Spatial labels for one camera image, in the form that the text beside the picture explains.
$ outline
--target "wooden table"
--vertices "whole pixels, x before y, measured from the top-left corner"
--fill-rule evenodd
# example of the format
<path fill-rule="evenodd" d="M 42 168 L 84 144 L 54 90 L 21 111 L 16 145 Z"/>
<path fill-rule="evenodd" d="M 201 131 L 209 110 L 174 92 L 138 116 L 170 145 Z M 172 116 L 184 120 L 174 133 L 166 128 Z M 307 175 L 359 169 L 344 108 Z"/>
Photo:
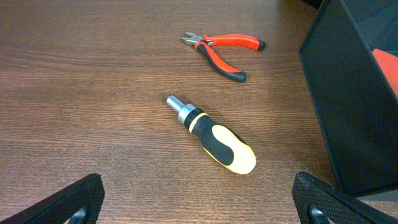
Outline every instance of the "wooden table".
<path fill-rule="evenodd" d="M 0 220 L 95 172 L 99 223 L 298 223 L 295 174 L 334 184 L 297 55 L 315 15 L 298 0 L 1 2 Z M 216 48 L 248 72 L 236 83 L 183 44 L 188 31 L 269 48 Z M 256 168 L 217 164 L 165 93 L 237 132 Z"/>

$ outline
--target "wire cutter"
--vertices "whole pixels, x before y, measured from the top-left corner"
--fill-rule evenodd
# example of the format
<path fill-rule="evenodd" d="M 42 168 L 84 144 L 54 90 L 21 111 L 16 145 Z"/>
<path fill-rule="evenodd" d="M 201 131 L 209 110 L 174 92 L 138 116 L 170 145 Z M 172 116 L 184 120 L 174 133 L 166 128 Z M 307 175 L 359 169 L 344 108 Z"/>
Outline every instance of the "wire cutter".
<path fill-rule="evenodd" d="M 263 50 L 267 44 L 250 35 L 225 34 L 213 37 L 207 35 L 196 35 L 191 32 L 185 33 L 189 37 L 181 37 L 188 45 L 194 45 L 202 53 L 210 65 L 220 74 L 237 82 L 246 81 L 246 73 L 234 68 L 224 62 L 209 46 L 243 46 L 254 50 Z"/>

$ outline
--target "red handle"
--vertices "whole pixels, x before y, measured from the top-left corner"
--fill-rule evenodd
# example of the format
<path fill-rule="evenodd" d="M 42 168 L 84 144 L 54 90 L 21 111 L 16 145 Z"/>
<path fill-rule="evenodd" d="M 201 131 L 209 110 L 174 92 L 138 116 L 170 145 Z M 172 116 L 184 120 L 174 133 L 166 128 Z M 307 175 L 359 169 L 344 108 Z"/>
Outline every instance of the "red handle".
<path fill-rule="evenodd" d="M 225 34 L 213 37 L 202 35 L 202 37 L 207 41 L 212 41 L 212 46 L 243 46 L 254 50 L 262 50 L 266 47 L 264 41 L 244 34 Z"/>
<path fill-rule="evenodd" d="M 246 81 L 246 73 L 225 63 L 206 43 L 198 42 L 195 48 L 207 58 L 218 73 L 237 82 Z"/>

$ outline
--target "black box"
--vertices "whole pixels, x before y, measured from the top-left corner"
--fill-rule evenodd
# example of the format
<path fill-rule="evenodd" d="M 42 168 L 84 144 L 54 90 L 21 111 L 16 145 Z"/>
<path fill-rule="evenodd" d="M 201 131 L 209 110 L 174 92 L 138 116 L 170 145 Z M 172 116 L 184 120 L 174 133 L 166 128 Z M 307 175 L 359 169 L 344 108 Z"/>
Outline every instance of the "black box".
<path fill-rule="evenodd" d="M 357 197 L 398 189 L 398 99 L 375 48 L 398 51 L 397 0 L 324 0 L 299 52 L 338 185 Z"/>

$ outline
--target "yellow and black screwdriver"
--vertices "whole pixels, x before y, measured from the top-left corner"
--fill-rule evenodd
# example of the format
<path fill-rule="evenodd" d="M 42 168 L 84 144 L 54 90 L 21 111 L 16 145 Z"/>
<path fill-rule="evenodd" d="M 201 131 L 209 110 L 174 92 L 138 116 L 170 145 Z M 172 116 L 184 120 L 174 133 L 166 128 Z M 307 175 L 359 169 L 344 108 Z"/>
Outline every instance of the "yellow and black screwdriver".
<path fill-rule="evenodd" d="M 174 95 L 166 95 L 167 104 L 178 113 L 178 120 L 199 137 L 205 151 L 227 169 L 248 174 L 256 166 L 252 149 L 232 130 L 214 122 L 200 108 L 185 105 Z"/>

